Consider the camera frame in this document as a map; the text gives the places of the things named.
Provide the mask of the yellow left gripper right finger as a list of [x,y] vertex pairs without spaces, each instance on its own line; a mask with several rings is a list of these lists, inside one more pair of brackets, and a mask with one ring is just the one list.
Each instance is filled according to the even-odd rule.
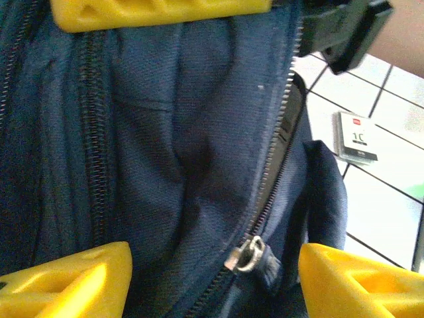
[[322,244],[303,244],[299,277],[310,317],[422,317],[423,275]]

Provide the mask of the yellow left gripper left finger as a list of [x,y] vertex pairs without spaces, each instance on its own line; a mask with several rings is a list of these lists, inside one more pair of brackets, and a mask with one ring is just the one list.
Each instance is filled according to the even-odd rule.
[[122,317],[132,277],[127,242],[112,242],[1,277],[2,317]]

